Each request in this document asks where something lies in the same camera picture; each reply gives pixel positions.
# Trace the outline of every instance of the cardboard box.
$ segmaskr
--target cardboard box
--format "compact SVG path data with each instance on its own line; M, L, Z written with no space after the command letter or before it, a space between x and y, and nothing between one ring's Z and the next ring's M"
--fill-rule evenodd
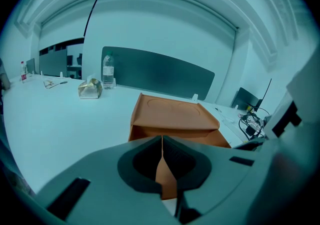
M201 104L140 94L134 107L128 141L168 135L188 141L230 148L219 132L220 123ZM177 181L162 157L155 181L162 185L162 199L177 197Z

